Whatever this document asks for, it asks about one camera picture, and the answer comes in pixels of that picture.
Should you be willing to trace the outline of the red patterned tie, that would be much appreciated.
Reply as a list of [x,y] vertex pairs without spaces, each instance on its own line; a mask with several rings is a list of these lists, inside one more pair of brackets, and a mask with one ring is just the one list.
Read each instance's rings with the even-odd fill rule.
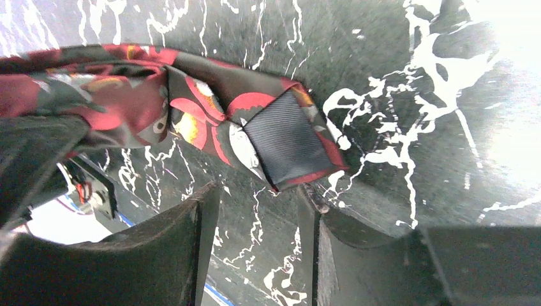
[[79,152],[168,135],[281,191],[347,168],[302,84],[152,45],[88,45],[1,59],[1,116],[75,114]]

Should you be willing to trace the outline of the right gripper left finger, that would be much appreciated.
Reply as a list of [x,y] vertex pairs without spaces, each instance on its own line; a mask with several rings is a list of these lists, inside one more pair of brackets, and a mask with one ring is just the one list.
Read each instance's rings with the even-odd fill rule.
[[99,242],[1,238],[2,305],[200,305],[220,191],[182,203]]

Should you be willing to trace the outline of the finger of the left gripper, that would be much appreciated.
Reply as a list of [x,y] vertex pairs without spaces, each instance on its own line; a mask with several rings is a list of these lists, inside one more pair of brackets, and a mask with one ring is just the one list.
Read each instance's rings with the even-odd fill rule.
[[90,125],[79,116],[1,119],[1,227],[16,219]]

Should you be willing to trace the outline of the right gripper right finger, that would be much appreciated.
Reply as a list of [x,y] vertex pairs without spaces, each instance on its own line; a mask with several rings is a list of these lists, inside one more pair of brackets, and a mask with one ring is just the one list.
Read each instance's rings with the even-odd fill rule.
[[297,188],[309,305],[539,305],[540,228],[388,236]]

